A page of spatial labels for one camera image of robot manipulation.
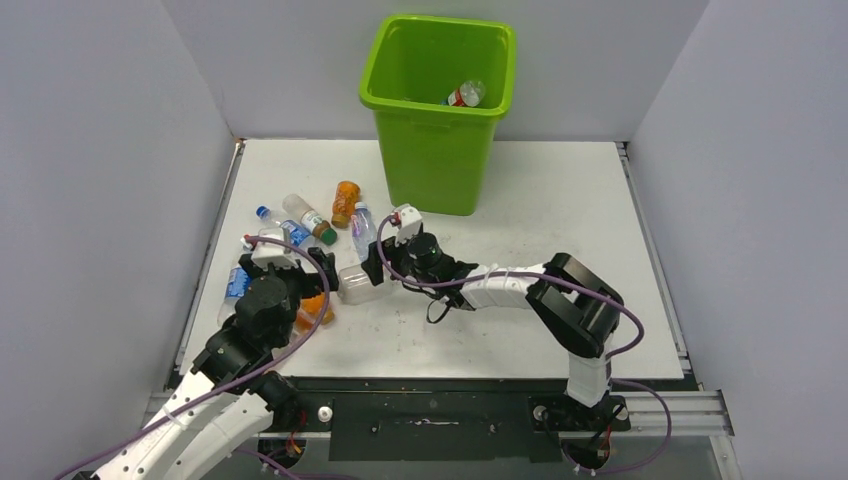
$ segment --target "bin rim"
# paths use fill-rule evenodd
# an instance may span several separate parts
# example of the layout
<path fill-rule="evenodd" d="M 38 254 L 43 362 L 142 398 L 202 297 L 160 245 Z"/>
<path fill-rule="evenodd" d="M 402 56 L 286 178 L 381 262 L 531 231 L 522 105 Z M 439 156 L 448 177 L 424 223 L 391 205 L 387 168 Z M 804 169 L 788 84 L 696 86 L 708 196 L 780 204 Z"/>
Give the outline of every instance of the bin rim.
<path fill-rule="evenodd" d="M 371 79 L 371 72 L 374 68 L 374 62 L 377 59 L 377 54 L 380 51 L 380 46 L 383 39 L 386 38 L 386 31 L 391 28 L 392 24 L 397 21 L 425 21 L 425 22 L 442 22 L 455 23 L 461 25 L 476 25 L 481 27 L 499 28 L 506 34 L 507 41 L 507 57 L 506 71 L 512 72 L 507 74 L 504 79 L 504 93 L 501 97 L 501 103 L 493 108 L 456 108 L 449 105 L 439 105 L 433 103 L 413 102 L 409 100 L 394 100 L 382 98 L 372 95 L 368 91 L 368 83 Z M 429 113 L 447 113 L 456 117 L 467 117 L 467 120 L 474 119 L 502 119 L 509 112 L 509 107 L 512 105 L 512 90 L 515 86 L 515 32 L 512 27 L 502 22 L 492 22 L 488 20 L 478 20 L 471 18 L 453 18 L 453 17 L 437 17 L 432 15 L 417 15 L 417 14 L 395 14 L 389 15 L 380 24 L 377 30 L 377 35 L 374 43 L 371 45 L 371 51 L 368 54 L 368 59 L 365 63 L 365 68 L 362 72 L 362 78 L 359 82 L 359 101 L 371 110 L 382 112 L 429 112 Z"/>

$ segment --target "white backdrop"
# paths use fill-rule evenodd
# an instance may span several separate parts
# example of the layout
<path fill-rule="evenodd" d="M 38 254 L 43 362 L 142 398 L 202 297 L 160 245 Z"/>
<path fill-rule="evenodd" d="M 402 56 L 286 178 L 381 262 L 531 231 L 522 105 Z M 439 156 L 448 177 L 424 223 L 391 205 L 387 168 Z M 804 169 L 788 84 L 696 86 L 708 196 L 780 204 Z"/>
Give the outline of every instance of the white backdrop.
<path fill-rule="evenodd" d="M 746 479 L 846 475 L 827 447 L 848 443 L 846 19 L 844 1 L 713 0 L 631 145 Z"/>
<path fill-rule="evenodd" d="M 236 135 L 374 138 L 357 90 L 392 13 L 511 24 L 500 138 L 625 140 L 708 0 L 163 0 Z"/>
<path fill-rule="evenodd" d="M 0 478 L 135 432 L 232 138 L 158 0 L 0 8 Z"/>

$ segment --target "blue label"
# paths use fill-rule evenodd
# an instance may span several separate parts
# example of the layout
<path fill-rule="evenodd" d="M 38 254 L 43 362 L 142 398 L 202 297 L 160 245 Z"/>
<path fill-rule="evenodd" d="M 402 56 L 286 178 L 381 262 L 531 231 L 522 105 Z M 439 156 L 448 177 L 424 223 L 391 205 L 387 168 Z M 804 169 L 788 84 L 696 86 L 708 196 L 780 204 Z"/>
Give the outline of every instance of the blue label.
<path fill-rule="evenodd" d="M 241 298 L 244 292 L 247 291 L 247 284 L 250 283 L 250 277 L 247 272 L 241 267 L 236 267 L 230 270 L 230 281 L 227 282 L 226 297 Z"/>
<path fill-rule="evenodd" d="M 291 220 L 286 220 L 280 226 L 288 230 L 289 238 L 295 247 L 299 247 L 301 243 L 309 238 L 309 232 Z"/>

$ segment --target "orange juice bottle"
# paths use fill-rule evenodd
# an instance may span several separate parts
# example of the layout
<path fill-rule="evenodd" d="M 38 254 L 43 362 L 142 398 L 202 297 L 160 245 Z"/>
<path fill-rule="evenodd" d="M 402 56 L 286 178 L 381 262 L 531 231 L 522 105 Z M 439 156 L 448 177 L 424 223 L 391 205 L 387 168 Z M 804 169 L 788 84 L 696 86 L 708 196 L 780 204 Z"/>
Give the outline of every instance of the orange juice bottle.
<path fill-rule="evenodd" d="M 338 228 L 347 228 L 357 200 L 359 200 L 359 185 L 348 181 L 339 182 L 330 223 Z"/>
<path fill-rule="evenodd" d="M 315 318 L 318 317 L 318 312 L 321 311 L 321 305 L 324 304 L 324 294 L 319 293 L 312 298 L 304 298 L 300 301 L 300 309 L 297 311 L 297 318 L 294 321 L 294 326 L 301 333 L 306 332 L 312 325 L 315 324 Z M 326 325 L 336 318 L 332 308 L 327 308 L 327 313 L 324 314 L 324 320 L 321 325 Z"/>

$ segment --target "green trash bin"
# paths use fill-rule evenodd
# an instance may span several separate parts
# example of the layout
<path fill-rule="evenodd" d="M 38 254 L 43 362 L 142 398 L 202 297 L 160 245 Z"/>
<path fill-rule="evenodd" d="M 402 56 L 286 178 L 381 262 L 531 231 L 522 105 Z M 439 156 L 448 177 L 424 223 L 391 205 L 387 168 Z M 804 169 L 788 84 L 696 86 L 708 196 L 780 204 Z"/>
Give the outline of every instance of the green trash bin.
<path fill-rule="evenodd" d="M 421 15 L 393 15 L 383 22 L 359 98 L 374 111 L 394 205 L 474 213 L 514 78 L 515 34 L 509 25 Z M 486 86 L 480 105 L 440 104 L 468 80 Z"/>

